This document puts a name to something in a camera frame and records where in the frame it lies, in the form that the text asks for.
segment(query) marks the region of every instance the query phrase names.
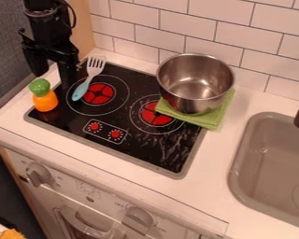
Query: green cloth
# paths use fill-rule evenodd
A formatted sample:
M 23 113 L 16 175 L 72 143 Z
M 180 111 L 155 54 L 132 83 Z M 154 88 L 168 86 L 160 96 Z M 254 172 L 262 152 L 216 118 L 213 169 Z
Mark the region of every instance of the green cloth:
M 220 107 L 200 116 L 179 113 L 176 110 L 172 109 L 163 98 L 160 99 L 155 110 L 166 116 L 170 116 L 215 131 L 219 128 L 221 120 L 225 115 L 228 105 L 231 103 L 234 93 L 235 90 L 231 89 L 227 93 Z

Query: sink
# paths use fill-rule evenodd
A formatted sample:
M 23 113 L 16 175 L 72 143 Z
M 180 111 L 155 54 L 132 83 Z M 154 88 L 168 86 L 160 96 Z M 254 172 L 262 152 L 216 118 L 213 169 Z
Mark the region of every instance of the sink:
M 292 117 L 250 118 L 228 183 L 240 203 L 299 227 L 299 129 Z

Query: toy stove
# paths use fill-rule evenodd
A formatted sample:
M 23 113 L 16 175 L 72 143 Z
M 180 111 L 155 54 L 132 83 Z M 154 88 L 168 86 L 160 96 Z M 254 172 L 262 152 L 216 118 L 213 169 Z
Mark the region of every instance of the toy stove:
M 108 63 L 84 97 L 73 102 L 86 76 L 82 70 L 81 80 L 68 91 L 55 89 L 57 108 L 47 113 L 32 109 L 25 118 L 155 172 L 184 176 L 206 130 L 155 112 L 160 99 L 156 78 Z

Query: blue spatula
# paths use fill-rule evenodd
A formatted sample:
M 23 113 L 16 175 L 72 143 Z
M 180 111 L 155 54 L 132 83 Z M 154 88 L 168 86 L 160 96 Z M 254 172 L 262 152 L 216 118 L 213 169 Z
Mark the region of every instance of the blue spatula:
M 89 57 L 87 62 L 87 72 L 89 76 L 74 90 L 74 93 L 72 94 L 72 101 L 78 101 L 84 96 L 86 91 L 89 89 L 89 85 L 93 78 L 102 73 L 106 62 L 107 58 L 105 56 L 92 55 Z

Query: orange object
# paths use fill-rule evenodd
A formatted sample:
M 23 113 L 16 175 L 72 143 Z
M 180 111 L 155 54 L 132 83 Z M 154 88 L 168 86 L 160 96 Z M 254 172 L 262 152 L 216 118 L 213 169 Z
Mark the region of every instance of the orange object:
M 41 97 L 33 95 L 33 102 L 36 109 L 41 112 L 50 111 L 59 104 L 54 90 L 50 90 L 46 95 Z
M 0 239 L 25 239 L 25 237 L 15 229 L 9 229 L 2 232 Z
M 47 112 L 59 104 L 55 92 L 50 89 L 50 83 L 46 79 L 36 79 L 29 88 L 34 94 L 33 102 L 38 111 Z

